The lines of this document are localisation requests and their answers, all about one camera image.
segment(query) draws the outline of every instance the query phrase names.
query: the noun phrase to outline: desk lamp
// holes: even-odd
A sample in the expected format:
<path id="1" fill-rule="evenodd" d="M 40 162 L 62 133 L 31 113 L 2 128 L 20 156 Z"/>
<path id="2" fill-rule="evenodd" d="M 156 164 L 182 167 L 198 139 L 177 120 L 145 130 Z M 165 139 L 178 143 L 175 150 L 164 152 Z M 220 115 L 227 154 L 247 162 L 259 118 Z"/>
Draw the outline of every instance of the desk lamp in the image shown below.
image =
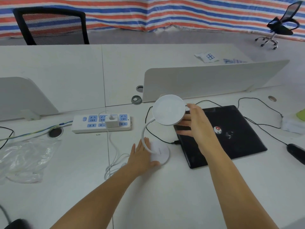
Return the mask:
<path id="1" fill-rule="evenodd" d="M 142 130 L 142 143 L 147 151 L 151 153 L 151 161 L 158 161 L 163 165 L 170 156 L 168 147 L 160 141 L 151 142 L 151 150 L 146 146 L 144 142 L 144 131 L 151 122 L 157 121 L 159 124 L 165 126 L 172 126 L 179 123 L 185 114 L 185 103 L 179 97 L 175 95 L 165 95 L 157 99 L 152 107 L 151 118 Z"/>

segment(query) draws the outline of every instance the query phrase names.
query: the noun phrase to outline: black mesh office chair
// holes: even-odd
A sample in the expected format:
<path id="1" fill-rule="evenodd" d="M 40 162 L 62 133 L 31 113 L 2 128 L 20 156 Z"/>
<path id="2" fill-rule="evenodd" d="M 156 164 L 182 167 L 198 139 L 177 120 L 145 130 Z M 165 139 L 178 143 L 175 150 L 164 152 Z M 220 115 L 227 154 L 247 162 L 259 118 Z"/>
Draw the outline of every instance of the black mesh office chair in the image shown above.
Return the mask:
<path id="1" fill-rule="evenodd" d="M 28 45 L 89 44 L 84 12 L 25 7 L 16 8 L 13 13 Z"/>
<path id="2" fill-rule="evenodd" d="M 278 47 L 278 41 L 273 40 L 274 36 L 276 34 L 281 34 L 281 35 L 293 35 L 293 30 L 297 29 L 300 27 L 300 24 L 293 19 L 293 16 L 296 14 L 296 12 L 299 10 L 300 6 L 302 4 L 302 1 L 297 1 L 290 6 L 288 6 L 285 14 L 281 19 L 278 19 L 277 17 L 274 18 L 271 22 L 267 24 L 267 27 L 273 32 L 273 35 L 271 37 L 259 37 L 262 38 L 263 41 L 267 40 L 264 42 L 261 47 L 263 47 L 267 42 L 273 42 L 273 45 L 275 46 L 273 50 L 275 50 Z M 288 29 L 287 27 L 283 26 L 283 23 L 286 22 L 292 22 L 296 24 L 295 28 Z"/>

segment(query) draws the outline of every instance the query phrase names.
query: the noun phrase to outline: white power strip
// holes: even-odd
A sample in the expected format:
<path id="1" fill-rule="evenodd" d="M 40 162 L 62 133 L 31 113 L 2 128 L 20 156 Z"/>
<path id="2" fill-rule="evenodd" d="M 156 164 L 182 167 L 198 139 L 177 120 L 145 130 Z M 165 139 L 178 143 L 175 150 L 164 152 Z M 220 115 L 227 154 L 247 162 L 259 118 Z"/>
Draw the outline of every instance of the white power strip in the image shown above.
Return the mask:
<path id="1" fill-rule="evenodd" d="M 131 129 L 131 119 L 129 114 L 112 114 L 119 117 L 119 127 L 108 128 L 108 131 L 124 131 Z M 72 123 L 72 132 L 82 133 L 82 132 L 107 132 L 105 127 L 105 119 L 109 114 L 88 114 L 88 115 L 78 115 L 74 117 Z"/>

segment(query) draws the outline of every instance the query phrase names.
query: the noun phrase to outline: striped tarp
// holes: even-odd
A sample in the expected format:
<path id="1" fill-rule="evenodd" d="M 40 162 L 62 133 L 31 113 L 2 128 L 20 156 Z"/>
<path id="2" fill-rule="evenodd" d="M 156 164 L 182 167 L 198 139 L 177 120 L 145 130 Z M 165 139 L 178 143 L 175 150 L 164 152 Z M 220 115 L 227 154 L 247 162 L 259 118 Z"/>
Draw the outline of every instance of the striped tarp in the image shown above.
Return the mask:
<path id="1" fill-rule="evenodd" d="M 0 37 L 21 36 L 12 9 L 44 6 L 86 13 L 88 30 L 114 27 L 153 31 L 171 25 L 189 29 L 266 34 L 267 23 L 281 17 L 297 0 L 0 0 Z M 301 24 L 293 36 L 305 41 L 305 3 L 295 19 Z M 286 23 L 293 28 L 293 23 Z"/>

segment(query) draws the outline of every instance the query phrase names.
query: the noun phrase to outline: green cloth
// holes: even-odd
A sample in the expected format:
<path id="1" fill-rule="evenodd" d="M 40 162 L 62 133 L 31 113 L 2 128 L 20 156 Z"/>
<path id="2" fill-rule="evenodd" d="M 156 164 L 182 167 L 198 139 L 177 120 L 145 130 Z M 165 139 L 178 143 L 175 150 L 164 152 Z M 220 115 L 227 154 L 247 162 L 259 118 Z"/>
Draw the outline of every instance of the green cloth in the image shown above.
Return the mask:
<path id="1" fill-rule="evenodd" d="M 303 109 L 302 111 L 299 111 L 296 116 L 300 119 L 305 121 L 305 109 Z"/>

